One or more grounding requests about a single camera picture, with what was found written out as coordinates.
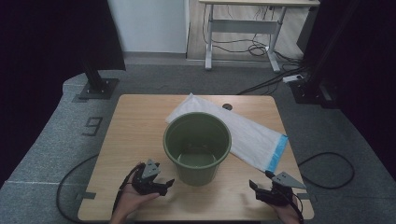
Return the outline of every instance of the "tripod base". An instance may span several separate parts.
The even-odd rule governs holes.
[[[102,88],[101,90],[96,90],[92,88],[90,83],[88,82],[81,94],[78,96],[80,100],[89,100],[89,99],[102,99],[108,100],[111,98],[113,91],[116,89],[119,80],[117,78],[102,78]]]

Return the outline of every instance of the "plastic bucket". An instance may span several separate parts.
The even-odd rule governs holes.
[[[174,119],[163,135],[163,148],[184,183],[202,186],[215,177],[230,152],[227,126],[213,115],[193,112]]]

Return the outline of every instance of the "hand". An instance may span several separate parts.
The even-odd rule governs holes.
[[[293,196],[293,203],[297,204],[297,199],[295,196]],[[285,223],[285,224],[299,224],[299,217],[296,213],[296,211],[294,211],[294,209],[291,207],[290,204],[286,205],[286,206],[275,206],[272,204],[268,204],[270,205],[272,208],[274,208],[275,212],[277,213],[277,216],[279,217],[279,219]]]
[[[131,185],[133,178],[134,173],[129,177],[128,184],[122,190],[122,195],[119,203],[117,204],[117,208],[110,219],[111,224],[124,223],[128,215],[135,211],[140,204],[160,196],[159,193],[151,193],[147,195],[137,193]]]

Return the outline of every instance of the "white desk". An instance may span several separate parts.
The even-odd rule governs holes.
[[[208,17],[208,41],[206,45],[205,69],[212,68],[212,33],[244,33],[244,34],[268,34],[273,35],[269,46],[266,47],[268,58],[274,72],[280,71],[276,61],[274,48],[287,7],[317,7],[319,0],[199,0],[200,3],[210,5]],[[272,6],[282,7],[277,21],[238,21],[238,20],[214,20],[214,5],[238,5],[238,6]]]

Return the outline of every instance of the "cable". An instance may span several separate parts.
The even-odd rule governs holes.
[[[264,54],[267,53],[267,50],[265,49],[265,47],[267,47],[267,46],[266,46],[265,44],[261,43],[261,42],[258,42],[258,41],[256,41],[256,40],[254,40],[256,37],[257,37],[257,34],[255,34],[255,35],[253,36],[253,39],[251,40],[252,45],[250,45],[250,46],[247,48],[247,50],[248,50],[248,52],[249,52],[251,55],[253,55],[253,56],[262,56],[262,55],[264,55]],[[253,50],[254,50],[254,49],[259,49],[262,53],[261,53],[261,54],[253,53]]]
[[[131,172],[130,172],[127,176],[125,176],[125,179],[123,180],[121,186],[119,187],[119,192],[117,193],[116,200],[114,201],[113,210],[112,210],[111,214],[114,214],[114,211],[115,211],[116,208],[117,208],[117,204],[119,204],[119,200],[120,200],[120,197],[121,197],[121,195],[122,195],[122,190],[125,188],[125,186],[126,186],[127,184],[131,184],[131,185],[132,185],[132,182],[131,182],[131,183],[128,183],[129,177],[130,177],[139,167],[141,167],[141,163],[137,164],[136,167],[134,167],[134,169],[132,169]]]
[[[312,181],[311,179],[309,179],[308,177],[306,177],[304,175],[302,175],[302,178],[305,179],[307,182],[311,183],[312,185],[315,185],[315,186],[317,186],[319,188],[322,188],[322,189],[340,189],[340,188],[346,186],[347,184],[349,184],[352,181],[352,179],[355,177],[355,168],[353,167],[352,163],[349,160],[347,160],[347,158],[345,158],[344,156],[342,156],[342,155],[340,155],[338,153],[335,153],[335,152],[322,152],[322,153],[319,153],[319,154],[314,155],[312,157],[309,157],[308,159],[298,163],[297,165],[300,167],[301,165],[305,164],[306,162],[311,161],[311,160],[313,160],[314,158],[316,158],[318,156],[322,156],[322,155],[326,155],[326,154],[338,156],[341,159],[343,159],[344,161],[346,161],[346,163],[350,166],[350,169],[352,171],[352,175],[349,177],[349,179],[346,182],[344,182],[344,183],[342,183],[340,185],[333,186],[333,187],[328,187],[328,186],[323,186],[323,185],[320,185],[318,183],[315,183],[314,181]]]
[[[278,82],[280,82],[282,80],[283,77],[286,77],[287,75],[294,74],[294,73],[300,73],[300,72],[302,72],[304,70],[305,70],[304,67],[301,67],[301,68],[299,67],[299,68],[296,68],[296,69],[291,69],[289,71],[285,71],[285,72],[281,73],[280,75],[278,75],[276,77],[273,77],[273,78],[270,78],[270,79],[264,81],[263,83],[260,83],[260,84],[254,86],[254,87],[248,88],[248,89],[246,89],[244,91],[240,91],[236,95],[242,95],[242,94],[245,94],[245,93],[248,93],[248,92],[251,92],[251,91],[256,91],[256,90],[261,89],[263,87],[267,87],[267,86],[271,86],[271,85],[277,84]]]
[[[271,95],[272,93],[274,93],[277,90],[277,87],[279,86],[279,82],[280,81],[278,81],[276,83],[275,88],[273,90],[271,90],[271,91],[270,91],[270,87],[268,86],[268,90],[266,92],[262,93],[262,95]]]
[[[207,41],[206,41],[206,38],[205,38],[205,17],[206,17],[206,8],[207,8],[207,5],[205,5],[205,9],[204,9],[204,16],[203,16],[203,23],[202,23],[202,34],[203,34],[204,41],[205,41],[205,43],[207,44]],[[218,44],[231,44],[231,43],[236,43],[236,42],[251,41],[251,42],[253,42],[253,43],[257,43],[257,44],[259,44],[259,45],[265,46],[263,43],[260,43],[260,42],[258,42],[258,41],[256,41],[256,40],[254,40],[254,38],[255,38],[255,37],[253,37],[253,39],[239,39],[239,40],[230,40],[230,41],[217,41],[217,40],[211,39],[211,41],[214,42],[214,43],[218,43]],[[251,52],[251,51],[252,51],[251,46],[250,46],[248,49],[245,49],[245,50],[229,50],[229,49],[225,49],[225,48],[223,48],[223,47],[217,46],[217,45],[212,45],[212,48],[222,49],[222,50],[227,51],[227,52],[230,52],[230,53],[245,53],[245,52],[250,52],[250,54],[255,55],[255,54],[253,54],[253,53]]]
[[[94,156],[89,157],[87,160],[82,161],[81,163],[79,163],[77,166],[75,166],[72,170],[70,170],[65,176],[64,178],[61,180],[61,182],[59,183],[59,187],[58,190],[56,191],[56,207],[58,208],[58,211],[61,213],[61,215],[66,218],[69,221],[75,222],[75,223],[91,223],[91,222],[84,222],[81,220],[75,220],[71,217],[69,217],[61,208],[61,202],[60,202],[60,196],[61,196],[61,190],[62,190],[62,186],[64,185],[64,181],[66,180],[67,177],[69,177],[79,166],[81,166],[82,164],[84,164],[87,161],[92,160],[93,158],[97,157],[99,154],[96,154]]]
[[[275,190],[276,190],[276,192],[278,192],[280,195],[282,195],[282,197],[283,197],[286,201],[288,201],[288,203],[290,204],[290,206],[291,206],[291,207],[293,208],[293,210],[296,212],[296,214],[297,214],[297,216],[298,216],[298,218],[299,218],[300,224],[304,224],[303,203],[301,202],[301,199],[300,199],[297,195],[295,195],[294,193],[292,193],[292,194],[300,201],[300,205],[301,205],[301,211],[300,211],[300,209],[298,209],[298,207],[297,207],[297,204],[295,204],[293,200],[290,200],[290,199],[288,198],[288,196],[285,195],[282,191],[280,191],[280,190],[278,190],[278,189],[275,189]]]
[[[233,19],[233,16],[230,13],[230,5],[227,5],[227,12],[228,12],[228,15],[230,16],[230,18]]]

